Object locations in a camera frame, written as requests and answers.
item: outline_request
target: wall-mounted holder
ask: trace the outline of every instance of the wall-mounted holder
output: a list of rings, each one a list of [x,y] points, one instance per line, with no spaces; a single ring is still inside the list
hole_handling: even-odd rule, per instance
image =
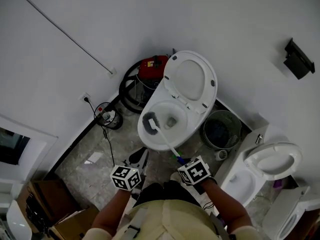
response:
[[[315,63],[311,62],[304,52],[294,43],[293,38],[285,47],[287,52],[286,60],[283,62],[295,75],[301,79],[311,71],[315,72]]]

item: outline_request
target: cardboard box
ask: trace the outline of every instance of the cardboard box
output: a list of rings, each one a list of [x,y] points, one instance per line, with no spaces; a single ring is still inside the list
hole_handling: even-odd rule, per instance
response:
[[[29,182],[22,188],[16,201],[32,232],[35,234],[39,233],[39,231],[27,218],[26,213],[26,200],[30,193],[34,195],[43,208],[52,225],[61,218],[65,218],[80,209],[62,180]]]
[[[95,206],[62,219],[50,230],[61,240],[81,240],[92,227],[99,210]]]
[[[53,224],[79,210],[62,180],[31,181],[28,186]]]

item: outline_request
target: beige shirt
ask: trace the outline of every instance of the beige shirt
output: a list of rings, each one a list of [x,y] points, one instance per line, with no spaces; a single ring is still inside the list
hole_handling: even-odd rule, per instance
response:
[[[135,240],[218,240],[208,214],[199,206],[182,200],[155,200],[134,207],[129,215],[135,216],[140,208],[147,212]],[[83,240],[118,240],[127,230],[127,224],[112,236],[101,228],[91,228]],[[237,240],[260,240],[252,226],[243,226],[233,232]]]

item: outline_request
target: toilet brush head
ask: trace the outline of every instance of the toilet brush head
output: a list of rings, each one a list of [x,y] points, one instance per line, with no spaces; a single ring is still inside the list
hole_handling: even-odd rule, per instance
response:
[[[153,128],[153,126],[150,124],[149,120],[153,120],[154,124],[160,128],[159,121],[157,119],[155,112],[147,112],[142,117],[142,124],[145,129],[145,131],[150,135],[156,135],[158,131]]]

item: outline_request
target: window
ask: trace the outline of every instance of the window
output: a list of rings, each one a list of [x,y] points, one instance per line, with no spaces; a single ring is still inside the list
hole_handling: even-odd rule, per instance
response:
[[[0,127],[0,162],[17,165],[30,138]]]

